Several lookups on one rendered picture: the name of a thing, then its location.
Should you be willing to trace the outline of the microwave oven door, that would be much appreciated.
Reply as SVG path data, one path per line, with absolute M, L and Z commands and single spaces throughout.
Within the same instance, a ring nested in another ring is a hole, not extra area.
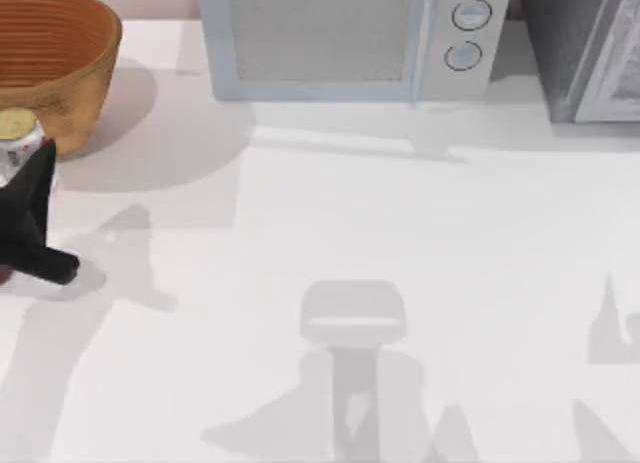
M 411 102 L 424 0 L 198 1 L 221 101 Z

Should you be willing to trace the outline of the microwave knob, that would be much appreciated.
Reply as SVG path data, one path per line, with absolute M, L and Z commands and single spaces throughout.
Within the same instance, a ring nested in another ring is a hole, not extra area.
M 481 47 L 472 41 L 463 41 L 450 46 L 443 57 L 449 69 L 465 72 L 475 68 L 483 58 Z
M 453 25 L 461 31 L 473 32 L 485 27 L 493 16 L 493 8 L 486 0 L 458 3 L 452 11 Z

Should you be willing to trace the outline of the pale microwave oven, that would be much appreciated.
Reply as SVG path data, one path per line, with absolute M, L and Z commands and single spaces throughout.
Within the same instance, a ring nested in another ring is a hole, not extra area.
M 469 101 L 481 97 L 488 86 L 509 0 L 486 0 L 493 8 L 493 16 L 485 27 L 473 32 L 461 31 L 452 23 L 453 9 L 464 1 L 469 0 L 434 0 L 417 103 Z M 447 67 L 443 57 L 450 46 L 463 41 L 478 44 L 483 58 L 475 68 L 455 72 Z

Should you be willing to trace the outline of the brown woven basket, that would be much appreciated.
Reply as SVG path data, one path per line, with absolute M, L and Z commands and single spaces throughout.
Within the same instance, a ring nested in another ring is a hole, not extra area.
M 0 0 L 0 110 L 33 112 L 61 156 L 83 149 L 122 33 L 121 19 L 100 0 Z

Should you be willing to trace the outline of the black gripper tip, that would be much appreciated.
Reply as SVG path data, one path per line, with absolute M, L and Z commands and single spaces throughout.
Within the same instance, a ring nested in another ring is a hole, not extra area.
M 47 244 L 56 143 L 46 140 L 0 188 L 0 266 L 58 285 L 75 279 L 79 258 Z

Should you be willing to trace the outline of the grey cabinet door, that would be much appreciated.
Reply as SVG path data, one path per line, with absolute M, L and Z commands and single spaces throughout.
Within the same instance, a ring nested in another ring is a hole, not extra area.
M 576 120 L 640 123 L 640 0 L 606 1 L 593 49 Z

